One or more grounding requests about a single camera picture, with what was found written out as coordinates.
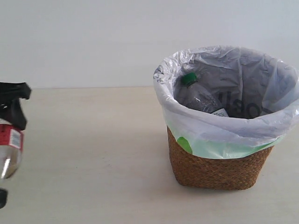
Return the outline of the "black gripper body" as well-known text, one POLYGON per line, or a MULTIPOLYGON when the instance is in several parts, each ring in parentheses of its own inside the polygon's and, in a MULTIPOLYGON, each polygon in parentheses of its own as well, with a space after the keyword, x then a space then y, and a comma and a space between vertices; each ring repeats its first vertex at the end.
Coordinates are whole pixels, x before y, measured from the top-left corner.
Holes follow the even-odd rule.
POLYGON ((11 83, 0 83, 0 118, 6 120, 7 106, 12 100, 19 100, 19 98, 13 98, 10 94, 11 83))

